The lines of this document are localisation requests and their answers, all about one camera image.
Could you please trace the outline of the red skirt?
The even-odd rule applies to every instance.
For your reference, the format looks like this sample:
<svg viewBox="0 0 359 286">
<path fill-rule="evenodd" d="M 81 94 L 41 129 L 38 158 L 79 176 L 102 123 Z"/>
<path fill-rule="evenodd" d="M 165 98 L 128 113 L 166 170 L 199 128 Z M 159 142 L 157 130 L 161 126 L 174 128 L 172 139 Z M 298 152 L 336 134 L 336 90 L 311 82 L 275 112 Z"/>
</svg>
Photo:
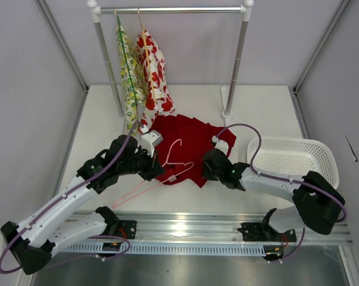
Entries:
<svg viewBox="0 0 359 286">
<path fill-rule="evenodd" d="M 174 185 L 187 179 L 192 180 L 198 187 L 203 187 L 207 180 L 202 178 L 202 158 L 206 152 L 214 148 L 211 139 L 222 131 L 222 127 L 213 126 L 204 123 L 196 118 L 189 118 L 183 115 L 177 116 L 158 116 L 152 129 L 159 132 L 163 141 L 155 147 L 157 159 L 162 165 L 166 160 L 168 149 L 171 144 L 182 139 L 182 146 L 175 146 L 170 156 L 170 161 L 195 163 L 194 167 L 183 173 L 174 182 L 164 183 L 165 185 Z M 164 174 L 156 177 L 156 180 L 162 179 L 167 175 L 164 167 Z"/>
</svg>

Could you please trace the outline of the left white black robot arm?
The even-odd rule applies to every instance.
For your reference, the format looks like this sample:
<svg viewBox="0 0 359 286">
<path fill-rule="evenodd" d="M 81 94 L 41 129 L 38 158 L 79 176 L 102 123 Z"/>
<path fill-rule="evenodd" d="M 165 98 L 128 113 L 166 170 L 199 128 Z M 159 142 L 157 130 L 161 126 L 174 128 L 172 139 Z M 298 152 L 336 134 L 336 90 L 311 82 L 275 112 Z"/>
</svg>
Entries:
<svg viewBox="0 0 359 286">
<path fill-rule="evenodd" d="M 84 219 L 67 223 L 82 205 L 117 183 L 120 176 L 137 174 L 150 181 L 164 173 L 155 147 L 163 137 L 156 131 L 140 140 L 120 135 L 108 149 L 87 160 L 76 176 L 41 209 L 19 223 L 8 221 L 1 227 L 11 252 L 26 275 L 43 269 L 68 246 L 92 237 L 127 240 L 128 231 L 120 226 L 117 215 L 106 206 L 98 207 Z"/>
</svg>

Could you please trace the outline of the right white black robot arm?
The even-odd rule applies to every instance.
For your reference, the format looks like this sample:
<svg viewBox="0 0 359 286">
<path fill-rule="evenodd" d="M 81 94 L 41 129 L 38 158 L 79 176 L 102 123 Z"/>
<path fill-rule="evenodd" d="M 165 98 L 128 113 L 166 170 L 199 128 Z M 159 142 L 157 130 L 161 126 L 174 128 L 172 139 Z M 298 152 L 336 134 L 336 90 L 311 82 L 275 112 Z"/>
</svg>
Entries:
<svg viewBox="0 0 359 286">
<path fill-rule="evenodd" d="M 344 198 L 314 171 L 304 176 L 264 173 L 246 163 L 231 163 L 224 152 L 212 149 L 203 156 L 202 175 L 228 189 L 268 194 L 293 203 L 285 209 L 271 209 L 264 217 L 260 232 L 270 241 L 297 228 L 329 235 L 339 216 L 346 216 Z"/>
</svg>

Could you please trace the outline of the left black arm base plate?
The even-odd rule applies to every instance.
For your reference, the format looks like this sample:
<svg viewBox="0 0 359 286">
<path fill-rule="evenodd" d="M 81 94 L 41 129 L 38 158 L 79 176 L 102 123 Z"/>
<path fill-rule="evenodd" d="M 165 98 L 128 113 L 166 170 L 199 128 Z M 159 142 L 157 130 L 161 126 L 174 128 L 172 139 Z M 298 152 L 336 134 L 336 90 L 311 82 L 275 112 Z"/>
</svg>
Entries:
<svg viewBox="0 0 359 286">
<path fill-rule="evenodd" d="M 117 222 L 110 223 L 105 227 L 102 236 L 116 236 L 134 240 L 137 230 L 137 221 L 135 220 L 118 220 Z"/>
</svg>

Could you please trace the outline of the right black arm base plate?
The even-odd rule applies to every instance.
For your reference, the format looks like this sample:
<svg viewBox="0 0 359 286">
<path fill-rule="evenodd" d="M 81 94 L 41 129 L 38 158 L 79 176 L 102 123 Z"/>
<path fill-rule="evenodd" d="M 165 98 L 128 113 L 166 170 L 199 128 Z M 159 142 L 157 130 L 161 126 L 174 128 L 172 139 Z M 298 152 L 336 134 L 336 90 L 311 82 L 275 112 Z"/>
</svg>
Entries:
<svg viewBox="0 0 359 286">
<path fill-rule="evenodd" d="M 242 238 L 246 242 L 296 242 L 295 230 L 291 229 L 286 232 L 277 232 L 268 221 L 262 222 L 243 222 L 237 231 L 242 234 Z"/>
</svg>

